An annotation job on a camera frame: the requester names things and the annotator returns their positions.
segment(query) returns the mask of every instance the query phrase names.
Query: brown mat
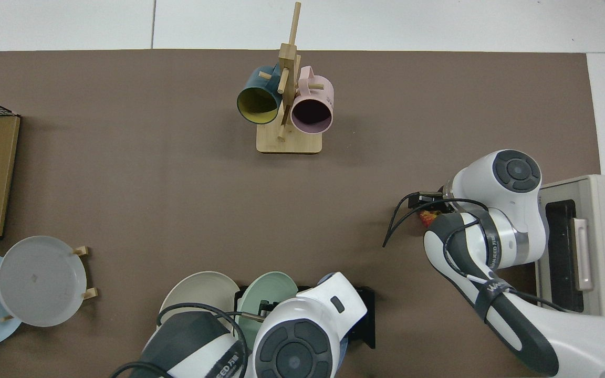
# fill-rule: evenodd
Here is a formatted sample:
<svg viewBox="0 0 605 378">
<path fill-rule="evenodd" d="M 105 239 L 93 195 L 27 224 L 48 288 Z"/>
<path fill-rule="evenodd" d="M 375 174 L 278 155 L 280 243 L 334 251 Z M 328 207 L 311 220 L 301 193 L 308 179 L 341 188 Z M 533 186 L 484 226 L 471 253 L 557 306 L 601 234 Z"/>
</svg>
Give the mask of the brown mat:
<svg viewBox="0 0 605 378">
<path fill-rule="evenodd" d="M 2 342 L 0 377 L 107 376 L 201 270 L 241 285 L 341 270 L 375 289 L 377 349 L 351 347 L 340 377 L 533 374 L 430 266 L 417 220 L 380 244 L 401 196 L 496 149 L 529 153 L 545 182 L 598 174 L 585 55 L 302 52 L 336 90 L 324 150 L 307 156 L 257 153 L 236 109 L 276 55 L 0 52 L 0 104 L 23 115 L 0 255 L 31 235 L 85 244 L 100 290 L 66 323 Z"/>
</svg>

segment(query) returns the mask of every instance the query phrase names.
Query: mug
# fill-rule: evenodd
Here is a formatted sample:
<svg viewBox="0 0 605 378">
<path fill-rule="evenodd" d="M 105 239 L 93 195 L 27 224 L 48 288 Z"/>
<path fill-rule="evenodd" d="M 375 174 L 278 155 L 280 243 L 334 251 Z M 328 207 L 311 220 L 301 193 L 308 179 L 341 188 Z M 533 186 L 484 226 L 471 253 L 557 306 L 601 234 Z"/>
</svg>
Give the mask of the mug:
<svg viewBox="0 0 605 378">
<path fill-rule="evenodd" d="M 293 126 L 305 134 L 328 130 L 333 124 L 333 84 L 326 77 L 314 75 L 311 66 L 305 66 L 300 70 L 298 90 L 291 106 Z"/>
<path fill-rule="evenodd" d="M 279 64 L 255 69 L 237 96 L 239 113 L 255 124 L 272 122 L 281 104 L 281 95 L 277 93 L 280 78 Z"/>
</svg>

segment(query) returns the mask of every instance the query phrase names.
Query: pink mug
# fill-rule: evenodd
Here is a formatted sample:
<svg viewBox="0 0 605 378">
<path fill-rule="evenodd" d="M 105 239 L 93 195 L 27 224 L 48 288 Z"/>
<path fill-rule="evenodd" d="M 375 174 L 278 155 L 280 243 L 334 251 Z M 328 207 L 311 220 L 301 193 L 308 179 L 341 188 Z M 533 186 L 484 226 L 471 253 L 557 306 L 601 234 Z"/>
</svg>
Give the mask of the pink mug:
<svg viewBox="0 0 605 378">
<path fill-rule="evenodd" d="M 328 130 L 333 124 L 333 84 L 305 66 L 300 70 L 298 91 L 291 106 L 293 126 L 305 134 Z"/>
</svg>

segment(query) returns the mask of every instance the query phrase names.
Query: black cable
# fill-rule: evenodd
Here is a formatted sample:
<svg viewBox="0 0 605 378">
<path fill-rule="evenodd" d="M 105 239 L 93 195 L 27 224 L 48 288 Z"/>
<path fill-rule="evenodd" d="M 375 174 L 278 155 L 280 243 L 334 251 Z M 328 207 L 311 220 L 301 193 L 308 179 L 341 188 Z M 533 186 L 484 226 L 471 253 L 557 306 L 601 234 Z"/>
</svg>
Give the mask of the black cable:
<svg viewBox="0 0 605 378">
<path fill-rule="evenodd" d="M 393 225 L 393 221 L 396 220 L 396 214 L 398 214 L 398 210 L 401 208 L 401 205 L 405 202 L 406 199 L 410 198 L 411 196 L 415 196 L 417 193 L 419 193 L 419 192 L 410 193 L 407 196 L 401 198 L 400 201 L 398 201 L 396 208 L 393 210 L 393 215 L 391 215 L 391 220 L 389 220 L 389 227 L 387 227 L 387 234 L 389 233 L 389 230 L 391 230 L 391 225 Z"/>
<path fill-rule="evenodd" d="M 532 301 L 543 303 L 546 306 L 550 306 L 553 309 L 556 309 L 557 311 L 570 312 L 569 310 L 565 309 L 564 307 L 559 306 L 558 304 L 554 304 L 554 303 L 548 301 L 547 299 L 536 297 L 536 295 L 531 295 L 531 294 L 528 294 L 526 292 L 521 292 L 521 291 L 515 290 L 515 289 L 509 289 L 508 292 L 510 292 L 510 293 L 512 293 L 514 295 L 517 295 L 518 297 L 520 297 L 522 299 L 531 299 Z"/>
<path fill-rule="evenodd" d="M 398 206 L 396 207 L 396 210 L 394 211 L 393 218 L 395 218 L 395 214 L 398 212 L 398 209 L 401 206 L 401 204 L 403 204 L 403 202 L 406 199 L 408 199 L 410 196 L 412 196 L 413 194 L 408 194 L 408 196 L 401 199 L 401 201 L 398 203 Z M 485 206 L 485 204 L 481 203 L 480 201 L 469 200 L 469 199 L 465 199 L 465 198 L 444 198 L 442 200 L 430 201 L 429 203 L 422 204 L 422 205 L 417 206 L 416 208 L 413 208 L 412 210 L 410 210 L 402 218 L 400 218 L 396 222 L 395 225 L 393 225 L 393 220 L 391 222 L 389 222 L 389 229 L 387 229 L 387 234 L 384 237 L 384 242 L 382 243 L 382 248 L 387 246 L 387 242 L 389 241 L 389 238 L 391 237 L 391 235 L 393 235 L 396 228 L 398 228 L 399 225 L 401 225 L 401 223 L 403 223 L 403 221 L 405 221 L 408 217 L 410 217 L 410 215 L 413 215 L 414 213 L 417 213 L 418 211 L 422 211 L 423 209 L 430 207 L 430 206 L 434 206 L 434 205 L 441 204 L 441 203 L 453 203 L 453 202 L 477 204 L 477 206 L 480 206 L 481 208 L 485 209 L 486 211 L 489 211 L 489 208 L 487 208 L 487 206 Z"/>
<path fill-rule="evenodd" d="M 463 230 L 466 230 L 467 228 L 478 225 L 478 224 L 480 224 L 480 220 L 475 218 L 474 221 L 464 224 L 461 227 L 457 227 L 449 235 L 447 235 L 445 242 L 442 244 L 442 254 L 445 258 L 445 261 L 447 261 L 447 265 L 449 265 L 450 268 L 452 268 L 452 270 L 454 270 L 454 272 L 459 273 L 459 275 L 461 275 L 463 277 L 467 277 L 468 273 L 461 271 L 461 269 L 459 269 L 458 267 L 455 266 L 455 263 L 452 260 L 452 256 L 450 256 L 449 252 L 447 251 L 447 244 L 449 244 L 449 242 L 452 240 L 452 236 L 456 235 L 458 232 L 462 232 Z"/>
<path fill-rule="evenodd" d="M 239 374 L 239 378 L 244 378 L 244 375 L 247 373 L 247 364 L 248 364 L 248 360 L 249 360 L 249 351 L 247 350 L 247 339 L 244 337 L 244 332 L 242 331 L 242 328 L 240 328 L 239 325 L 237 324 L 237 321 L 235 321 L 233 318 L 231 318 L 231 316 L 229 316 L 223 310 L 218 309 L 214 306 L 209 306 L 209 304 L 204 304 L 204 303 L 190 303 L 190 302 L 177 303 L 177 304 L 173 304 L 172 306 L 165 307 L 165 309 L 163 309 L 163 311 L 160 311 L 160 313 L 158 314 L 158 317 L 155 319 L 155 323 L 157 325 L 161 326 L 162 325 L 161 320 L 166 313 L 172 311 L 173 309 L 181 309 L 181 308 L 187 308 L 187 307 L 205 309 L 205 310 L 211 311 L 211 312 L 215 313 L 216 315 L 221 316 L 221 318 L 227 320 L 228 323 L 230 323 L 230 325 L 233 326 L 233 328 L 235 328 L 235 331 L 237 331 L 237 335 L 239 336 L 239 343 L 242 346 L 242 353 L 244 354 L 242 366 L 241 366 L 242 371 Z"/>
<path fill-rule="evenodd" d="M 120 375 L 120 373 L 124 372 L 125 370 L 132 369 L 132 368 L 147 369 L 147 370 L 151 371 L 151 373 L 154 373 L 157 376 L 161 376 L 162 378 L 174 378 L 167 371 L 161 369 L 160 367 L 158 367 L 152 363 L 145 363 L 144 361 L 134 361 L 132 363 L 123 364 L 118 369 L 116 369 L 116 371 L 114 371 L 109 376 L 109 378 L 116 378 L 116 376 Z"/>
</svg>

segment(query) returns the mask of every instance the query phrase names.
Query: wooden base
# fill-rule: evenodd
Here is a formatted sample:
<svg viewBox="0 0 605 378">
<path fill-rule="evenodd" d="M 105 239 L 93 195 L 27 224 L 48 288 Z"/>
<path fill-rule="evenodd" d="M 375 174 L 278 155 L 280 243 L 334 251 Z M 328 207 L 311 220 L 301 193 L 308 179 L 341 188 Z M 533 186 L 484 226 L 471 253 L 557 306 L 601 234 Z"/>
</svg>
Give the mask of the wooden base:
<svg viewBox="0 0 605 378">
<path fill-rule="evenodd" d="M 86 246 L 75 248 L 74 251 L 72 251 L 71 253 L 75 254 L 76 256 L 85 256 L 89 254 L 88 247 Z"/>
<path fill-rule="evenodd" d="M 82 294 L 82 297 L 84 298 L 84 300 L 94 298 L 96 296 L 98 296 L 98 292 L 97 292 L 97 289 L 94 287 L 87 289 L 86 292 L 84 292 L 84 294 Z"/>
<path fill-rule="evenodd" d="M 290 122 L 282 125 L 283 106 L 270 123 L 256 125 L 256 149 L 261 153 L 319 153 L 321 134 L 305 134 Z"/>
</svg>

